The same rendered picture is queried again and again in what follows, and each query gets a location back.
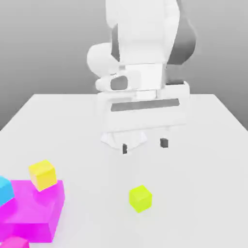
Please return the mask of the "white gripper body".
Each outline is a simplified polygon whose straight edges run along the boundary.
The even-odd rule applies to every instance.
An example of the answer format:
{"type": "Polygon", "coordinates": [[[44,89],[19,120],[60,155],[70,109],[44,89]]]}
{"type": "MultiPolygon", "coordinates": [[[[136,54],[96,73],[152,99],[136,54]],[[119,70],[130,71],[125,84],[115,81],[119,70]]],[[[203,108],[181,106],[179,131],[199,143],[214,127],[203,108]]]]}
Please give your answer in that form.
{"type": "Polygon", "coordinates": [[[97,112],[103,132],[116,133],[186,123],[190,87],[186,81],[166,85],[154,100],[137,100],[134,92],[97,94],[97,112]]]}

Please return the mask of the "small lime cube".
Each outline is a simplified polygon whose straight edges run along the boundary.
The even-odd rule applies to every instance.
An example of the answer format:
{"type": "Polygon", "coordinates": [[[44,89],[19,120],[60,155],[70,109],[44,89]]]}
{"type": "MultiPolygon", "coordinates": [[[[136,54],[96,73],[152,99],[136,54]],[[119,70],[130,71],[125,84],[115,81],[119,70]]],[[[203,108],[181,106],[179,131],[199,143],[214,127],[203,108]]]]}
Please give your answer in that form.
{"type": "Polygon", "coordinates": [[[140,185],[129,191],[129,203],[137,213],[141,213],[152,206],[152,193],[140,185]]]}

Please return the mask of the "small yellow cube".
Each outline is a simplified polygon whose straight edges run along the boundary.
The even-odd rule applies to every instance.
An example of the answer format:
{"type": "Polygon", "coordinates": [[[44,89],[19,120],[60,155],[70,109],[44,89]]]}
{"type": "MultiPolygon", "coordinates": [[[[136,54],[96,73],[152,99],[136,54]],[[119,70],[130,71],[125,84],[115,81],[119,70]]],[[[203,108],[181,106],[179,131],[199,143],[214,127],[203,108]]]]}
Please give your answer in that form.
{"type": "Polygon", "coordinates": [[[57,183],[54,166],[48,160],[42,160],[28,167],[31,182],[41,192],[57,183]]]}

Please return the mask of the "small cyan cube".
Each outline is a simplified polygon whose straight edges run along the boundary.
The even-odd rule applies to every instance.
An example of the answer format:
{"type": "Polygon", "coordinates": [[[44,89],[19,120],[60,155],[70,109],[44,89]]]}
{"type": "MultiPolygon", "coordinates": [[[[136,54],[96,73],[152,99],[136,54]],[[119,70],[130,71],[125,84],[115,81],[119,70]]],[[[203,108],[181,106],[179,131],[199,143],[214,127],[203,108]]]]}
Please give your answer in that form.
{"type": "Polygon", "coordinates": [[[12,183],[0,176],[0,207],[15,197],[12,183]]]}

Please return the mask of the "small pink cube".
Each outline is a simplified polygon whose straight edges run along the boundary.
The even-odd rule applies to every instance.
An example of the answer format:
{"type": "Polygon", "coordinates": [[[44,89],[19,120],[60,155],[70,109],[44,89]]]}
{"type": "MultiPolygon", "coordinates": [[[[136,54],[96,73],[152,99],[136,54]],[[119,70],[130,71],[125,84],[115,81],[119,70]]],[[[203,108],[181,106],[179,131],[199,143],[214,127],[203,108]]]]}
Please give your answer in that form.
{"type": "Polygon", "coordinates": [[[22,237],[12,236],[5,239],[0,245],[0,248],[30,248],[30,246],[28,240],[22,237]]]}

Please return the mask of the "large magenta box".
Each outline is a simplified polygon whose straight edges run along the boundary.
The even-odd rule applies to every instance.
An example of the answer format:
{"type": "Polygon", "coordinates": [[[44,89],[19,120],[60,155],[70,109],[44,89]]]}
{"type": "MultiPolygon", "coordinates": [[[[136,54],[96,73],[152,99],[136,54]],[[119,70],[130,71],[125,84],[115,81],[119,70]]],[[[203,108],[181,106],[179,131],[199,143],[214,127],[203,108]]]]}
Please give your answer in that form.
{"type": "Polygon", "coordinates": [[[0,207],[0,242],[19,236],[31,243],[51,243],[65,201],[63,181],[40,192],[30,180],[11,183],[15,198],[0,207]]]}

